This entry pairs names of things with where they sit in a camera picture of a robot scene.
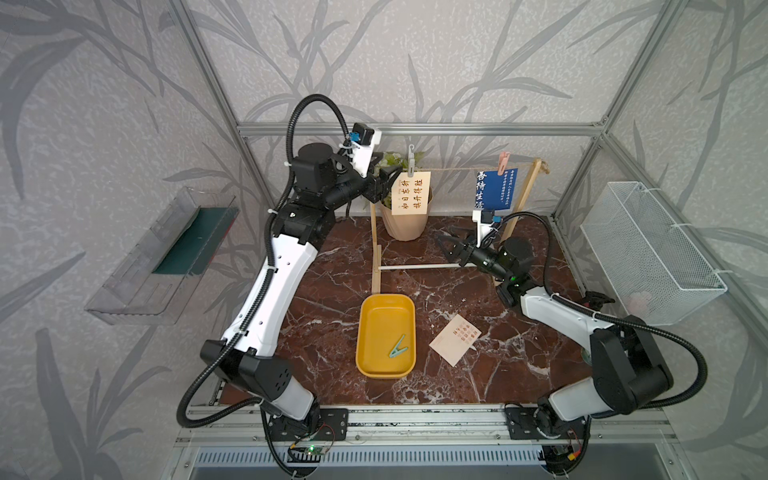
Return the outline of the green circuit board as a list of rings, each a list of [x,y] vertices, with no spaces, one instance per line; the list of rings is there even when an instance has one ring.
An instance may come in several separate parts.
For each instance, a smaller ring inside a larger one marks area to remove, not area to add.
[[[293,444],[287,450],[288,458],[293,463],[319,463],[326,458],[333,445],[331,443],[298,445]]]

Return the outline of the potted green plant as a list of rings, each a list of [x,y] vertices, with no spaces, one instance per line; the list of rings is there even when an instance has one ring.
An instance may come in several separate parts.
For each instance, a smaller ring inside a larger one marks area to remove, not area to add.
[[[402,168],[402,173],[407,172],[407,153],[401,154],[398,152],[387,152],[387,159],[391,165],[395,165]],[[419,163],[425,156],[423,151],[415,150],[416,167],[415,172],[419,170]],[[432,187],[430,188],[429,205],[432,200]],[[425,230],[428,211],[423,215],[403,215],[394,216],[391,210],[391,195],[387,197],[383,203],[378,202],[377,207],[379,213],[384,222],[387,233],[395,240],[398,241],[412,241],[417,239]]]

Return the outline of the clear plastic wall shelf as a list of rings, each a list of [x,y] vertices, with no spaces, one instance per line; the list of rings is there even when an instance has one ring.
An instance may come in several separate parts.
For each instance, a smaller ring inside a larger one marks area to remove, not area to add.
[[[231,193],[181,188],[85,311],[113,326],[175,324],[239,212]]]

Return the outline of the pink clothespin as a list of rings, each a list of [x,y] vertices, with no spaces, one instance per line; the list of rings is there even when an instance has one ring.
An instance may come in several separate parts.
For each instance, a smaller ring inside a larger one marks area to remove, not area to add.
[[[502,151],[499,154],[498,158],[498,165],[497,165],[497,175],[503,176],[508,168],[510,153],[507,151]]]

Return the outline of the cream postcard red stamps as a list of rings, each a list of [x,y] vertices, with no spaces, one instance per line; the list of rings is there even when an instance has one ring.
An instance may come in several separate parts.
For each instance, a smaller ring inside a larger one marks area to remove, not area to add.
[[[456,314],[430,342],[434,350],[451,367],[455,367],[480,337],[481,331],[460,314]]]

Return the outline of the cream postcard red characters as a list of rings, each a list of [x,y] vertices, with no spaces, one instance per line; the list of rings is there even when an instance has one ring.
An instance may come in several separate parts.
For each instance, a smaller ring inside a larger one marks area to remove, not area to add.
[[[391,191],[391,210],[394,216],[423,215],[428,211],[431,173],[418,171],[410,175],[401,173]]]

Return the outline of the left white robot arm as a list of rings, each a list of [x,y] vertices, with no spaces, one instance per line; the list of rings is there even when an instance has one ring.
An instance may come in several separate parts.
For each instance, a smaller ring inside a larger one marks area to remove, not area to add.
[[[314,103],[335,115],[342,143],[294,147],[295,129]],[[371,203],[391,193],[398,166],[382,167],[375,147],[379,131],[363,123],[348,125],[339,106],[323,94],[311,94],[294,108],[286,131],[289,176],[264,230],[265,261],[240,311],[218,340],[208,340],[200,356],[204,370],[182,395],[178,424],[201,428],[246,407],[277,416],[298,435],[315,432],[321,421],[316,396],[297,380],[289,361],[277,356],[282,324],[298,287],[337,223],[336,212],[363,197]],[[217,413],[194,419],[187,413],[203,383],[217,376],[249,393],[249,398]]]

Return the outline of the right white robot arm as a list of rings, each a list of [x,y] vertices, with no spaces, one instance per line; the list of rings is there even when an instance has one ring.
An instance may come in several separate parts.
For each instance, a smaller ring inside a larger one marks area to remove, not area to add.
[[[590,302],[576,302],[555,292],[549,282],[552,252],[545,252],[541,279],[531,268],[535,254],[520,237],[499,241],[502,228],[513,219],[531,218],[542,225],[547,245],[555,243],[549,222],[524,211],[499,217],[489,210],[477,212],[475,229],[440,233],[435,241],[444,258],[459,266],[473,265],[493,278],[496,292],[508,309],[568,337],[589,355],[590,377],[559,388],[538,400],[530,417],[538,433],[548,439],[565,435],[574,422],[629,415],[637,410],[681,404],[706,385],[709,368],[702,352],[690,341],[650,326],[636,316],[618,318],[601,313]],[[664,339],[685,349],[696,364],[691,385],[678,394],[670,391],[674,378],[657,341]]]

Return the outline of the yellow plastic tray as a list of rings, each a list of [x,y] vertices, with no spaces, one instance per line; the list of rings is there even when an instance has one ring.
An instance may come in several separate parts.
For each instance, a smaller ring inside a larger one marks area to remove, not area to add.
[[[389,351],[405,334],[408,351],[390,359]],[[415,367],[416,318],[413,301],[402,294],[377,294],[361,306],[356,345],[356,366],[372,379],[400,379]]]

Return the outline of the wooden hanging rack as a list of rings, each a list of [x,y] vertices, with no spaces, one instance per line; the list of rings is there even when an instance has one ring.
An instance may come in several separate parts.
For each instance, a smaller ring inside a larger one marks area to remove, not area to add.
[[[530,162],[530,168],[525,178],[523,186],[520,189],[518,198],[514,204],[514,211],[522,211],[528,202],[528,199],[533,190],[535,181],[539,174],[543,172],[545,175],[550,173],[550,168],[547,163],[541,158],[534,158]],[[372,286],[371,294],[377,295],[381,293],[382,285],[382,272],[383,271],[396,271],[396,270],[426,270],[426,269],[453,269],[460,268],[456,263],[443,263],[443,264],[413,264],[413,265],[382,265],[382,246],[378,243],[377,235],[377,216],[376,206],[370,205],[370,224],[372,235],[372,252],[373,252],[373,266],[372,266]]]

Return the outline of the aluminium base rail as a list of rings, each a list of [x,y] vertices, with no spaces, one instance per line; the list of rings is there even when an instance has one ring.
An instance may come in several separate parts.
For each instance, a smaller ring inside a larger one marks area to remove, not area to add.
[[[575,444],[584,436],[547,439],[536,429],[523,434],[508,420],[502,404],[346,405],[343,421],[323,427],[317,439],[334,447],[406,445]],[[597,419],[590,443],[672,444],[678,441],[666,414],[644,410],[630,416]],[[263,446],[259,410],[238,411],[199,429],[182,429],[176,446]]]

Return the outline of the teal clothespin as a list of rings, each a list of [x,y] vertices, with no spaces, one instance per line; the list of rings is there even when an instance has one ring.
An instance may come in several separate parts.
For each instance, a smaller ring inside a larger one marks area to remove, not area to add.
[[[397,358],[408,351],[409,347],[405,344],[405,340],[406,340],[406,335],[402,334],[399,337],[398,341],[395,343],[395,345],[389,351],[388,357],[390,359]]]

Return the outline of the blue postcard white characters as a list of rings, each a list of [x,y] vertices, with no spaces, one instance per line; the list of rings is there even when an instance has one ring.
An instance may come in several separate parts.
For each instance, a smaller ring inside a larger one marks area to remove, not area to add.
[[[479,171],[476,175],[475,208],[507,211],[512,208],[517,169]]]

